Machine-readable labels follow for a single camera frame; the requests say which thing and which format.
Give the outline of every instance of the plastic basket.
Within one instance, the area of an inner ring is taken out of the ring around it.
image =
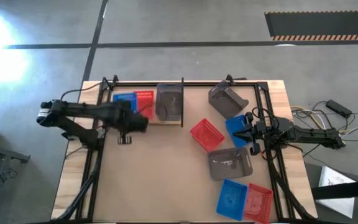
[[[248,186],[246,185],[224,180],[216,213],[241,221],[246,205],[247,191]]]
[[[226,129],[229,131],[231,139],[233,139],[234,145],[236,147],[243,147],[247,144],[246,141],[233,136],[233,132],[239,131],[245,128],[246,123],[244,121],[244,115],[236,116],[225,121]]]
[[[272,209],[273,191],[249,184],[244,217],[261,224],[268,224]]]
[[[190,133],[208,152],[214,150],[224,140],[223,134],[205,118],[194,126]]]
[[[112,96],[112,101],[127,100],[131,102],[131,110],[137,111],[136,93],[116,93]]]
[[[148,119],[154,117],[154,91],[135,91],[138,112]]]

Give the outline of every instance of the concrete floor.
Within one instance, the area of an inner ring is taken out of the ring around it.
[[[91,43],[100,7],[101,0],[0,0],[0,47]],[[332,10],[358,10],[358,0],[110,0],[99,42],[270,40],[265,11]],[[0,187],[0,223],[50,218],[67,142],[58,129],[35,119],[42,101],[81,86],[88,53],[0,50],[0,145],[32,156],[26,165],[13,163],[19,175]],[[207,80],[229,73],[284,80],[292,105],[334,99],[358,112],[358,45],[98,49],[89,79],[116,74],[121,80]],[[77,99],[76,93],[67,96]],[[345,124],[339,116],[330,118],[337,128]],[[358,175],[358,142],[311,155]]]

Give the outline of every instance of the blue basket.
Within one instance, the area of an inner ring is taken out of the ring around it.
[[[246,122],[244,121],[244,115],[236,116],[225,121],[226,129],[229,131],[231,139],[233,139],[234,145],[236,147],[243,147],[247,144],[246,141],[233,136],[233,132],[240,131],[245,128]]]
[[[131,110],[137,111],[137,98],[136,93],[117,93],[112,96],[112,101],[128,100],[131,102]]]
[[[241,221],[246,207],[247,192],[248,186],[224,180],[216,213]]]

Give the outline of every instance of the power adapter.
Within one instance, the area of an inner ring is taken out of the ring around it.
[[[341,115],[344,118],[349,118],[352,114],[352,111],[347,109],[346,107],[340,105],[334,100],[329,100],[326,104],[326,107],[333,110],[337,114]]]

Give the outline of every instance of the red basket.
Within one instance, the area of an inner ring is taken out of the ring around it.
[[[137,98],[137,109],[139,113],[148,119],[154,117],[154,91],[135,91]]]
[[[190,133],[208,152],[214,150],[224,140],[223,134],[207,119],[202,119],[190,130]]]
[[[272,209],[273,191],[249,184],[244,217],[261,224],[268,224]]]

